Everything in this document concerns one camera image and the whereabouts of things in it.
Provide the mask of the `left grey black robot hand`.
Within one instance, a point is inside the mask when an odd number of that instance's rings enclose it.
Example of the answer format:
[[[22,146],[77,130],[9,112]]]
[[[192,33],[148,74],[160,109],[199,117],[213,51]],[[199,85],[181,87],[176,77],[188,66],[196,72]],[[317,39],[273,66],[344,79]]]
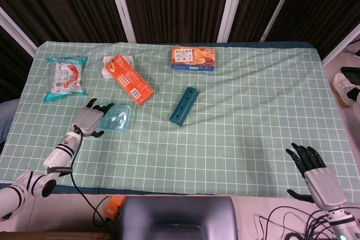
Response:
[[[77,117],[72,123],[74,132],[81,134],[84,137],[99,138],[105,133],[103,130],[97,132],[98,127],[102,118],[108,113],[108,111],[115,105],[109,103],[104,106],[95,105],[97,98],[91,99],[85,107],[80,110]]]

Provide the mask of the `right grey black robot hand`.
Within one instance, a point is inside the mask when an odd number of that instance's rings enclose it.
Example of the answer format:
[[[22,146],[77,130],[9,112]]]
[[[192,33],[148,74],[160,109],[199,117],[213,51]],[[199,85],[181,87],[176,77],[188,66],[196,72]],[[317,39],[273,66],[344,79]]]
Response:
[[[320,154],[312,147],[291,144],[293,150],[286,149],[300,171],[310,191],[309,195],[288,189],[288,194],[299,200],[314,203],[323,211],[343,207],[347,198],[332,170],[326,166]]]

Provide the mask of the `orange carton box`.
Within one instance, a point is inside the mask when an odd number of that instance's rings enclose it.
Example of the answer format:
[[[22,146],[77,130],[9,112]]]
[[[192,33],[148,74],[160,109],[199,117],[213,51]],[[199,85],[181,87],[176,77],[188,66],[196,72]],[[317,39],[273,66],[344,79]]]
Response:
[[[143,105],[153,95],[152,87],[123,55],[114,56],[105,63],[104,68],[138,105]]]

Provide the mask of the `small white box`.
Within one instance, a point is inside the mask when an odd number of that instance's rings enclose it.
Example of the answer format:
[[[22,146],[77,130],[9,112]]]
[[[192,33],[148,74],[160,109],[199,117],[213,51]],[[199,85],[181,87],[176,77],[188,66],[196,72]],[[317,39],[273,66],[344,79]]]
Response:
[[[111,79],[112,76],[111,74],[108,72],[108,70],[106,69],[106,64],[111,62],[113,60],[115,56],[104,56],[103,57],[103,61],[102,61],[102,70],[101,70],[101,74],[103,76],[104,79]],[[123,56],[124,59],[126,60],[126,62],[128,64],[130,64],[131,67],[134,67],[134,59],[132,56]]]

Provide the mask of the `blue orange cookie box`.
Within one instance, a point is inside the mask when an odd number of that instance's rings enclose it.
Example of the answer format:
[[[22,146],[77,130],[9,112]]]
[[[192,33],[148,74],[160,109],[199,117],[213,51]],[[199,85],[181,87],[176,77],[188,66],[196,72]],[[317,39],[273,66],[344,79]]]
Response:
[[[171,67],[174,70],[214,71],[216,50],[208,47],[174,46]]]

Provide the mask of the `teal clear snack bag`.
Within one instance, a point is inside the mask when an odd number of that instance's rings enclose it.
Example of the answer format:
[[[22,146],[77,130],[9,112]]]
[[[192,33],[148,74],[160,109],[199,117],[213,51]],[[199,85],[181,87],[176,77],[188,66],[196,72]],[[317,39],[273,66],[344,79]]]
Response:
[[[83,74],[87,56],[49,57],[48,89],[43,99],[51,102],[67,96],[85,96]]]

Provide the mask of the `person leg in blue jeans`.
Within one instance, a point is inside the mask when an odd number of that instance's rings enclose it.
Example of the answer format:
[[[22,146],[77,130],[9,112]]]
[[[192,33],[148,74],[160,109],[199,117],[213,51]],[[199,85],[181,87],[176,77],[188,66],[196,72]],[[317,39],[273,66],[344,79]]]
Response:
[[[0,144],[6,141],[18,104],[19,99],[0,103]]]

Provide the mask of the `orange device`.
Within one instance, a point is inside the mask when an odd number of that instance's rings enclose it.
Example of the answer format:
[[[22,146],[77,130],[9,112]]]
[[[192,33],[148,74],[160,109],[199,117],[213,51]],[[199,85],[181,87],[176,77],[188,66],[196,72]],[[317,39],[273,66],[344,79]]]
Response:
[[[110,196],[109,203],[105,207],[104,214],[107,218],[111,220],[115,220],[117,216],[120,214],[124,204],[126,201],[126,196]]]

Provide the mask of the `dark teal rounded holder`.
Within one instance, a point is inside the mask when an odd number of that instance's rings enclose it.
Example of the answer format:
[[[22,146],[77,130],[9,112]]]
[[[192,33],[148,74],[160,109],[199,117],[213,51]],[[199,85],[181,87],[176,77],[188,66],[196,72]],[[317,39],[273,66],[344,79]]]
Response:
[[[178,126],[182,126],[189,112],[191,111],[198,95],[199,93],[195,88],[187,87],[176,108],[171,114],[169,121]]]

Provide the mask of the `white grey knit sneaker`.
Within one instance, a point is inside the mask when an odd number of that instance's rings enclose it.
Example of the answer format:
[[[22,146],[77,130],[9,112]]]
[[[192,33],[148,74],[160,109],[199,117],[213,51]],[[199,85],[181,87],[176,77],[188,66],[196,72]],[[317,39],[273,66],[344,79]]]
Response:
[[[356,86],[351,83],[343,73],[337,73],[334,75],[331,81],[331,89],[335,92],[338,101],[344,107],[351,107],[356,100],[348,97],[348,93],[355,89]]]

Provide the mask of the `person leg in black trousers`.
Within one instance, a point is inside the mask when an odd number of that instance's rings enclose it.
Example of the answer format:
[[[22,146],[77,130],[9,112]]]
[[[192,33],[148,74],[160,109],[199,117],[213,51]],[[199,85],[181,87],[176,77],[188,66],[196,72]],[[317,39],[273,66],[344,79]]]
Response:
[[[350,83],[346,97],[360,103],[360,67],[342,67],[341,73]]]

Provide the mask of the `white partition post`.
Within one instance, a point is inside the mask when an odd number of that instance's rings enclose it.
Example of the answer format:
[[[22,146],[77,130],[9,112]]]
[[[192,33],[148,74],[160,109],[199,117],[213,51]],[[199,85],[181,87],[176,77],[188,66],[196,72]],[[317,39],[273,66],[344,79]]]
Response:
[[[38,47],[0,6],[0,26],[32,57]]]
[[[217,36],[217,43],[228,42],[238,3],[239,0],[226,0]]]
[[[279,15],[280,11],[282,10],[282,8],[283,8],[283,6],[285,4],[285,1],[286,0],[279,0],[279,2],[277,4],[271,18],[270,18],[270,20],[269,20],[269,22],[268,22],[262,36],[261,36],[261,38],[259,40],[260,42],[264,42],[267,39],[269,32],[271,31],[271,29],[272,29],[278,15]]]
[[[128,43],[137,43],[126,0],[114,0]]]
[[[328,65],[356,37],[360,37],[360,23],[322,60],[323,66]]]

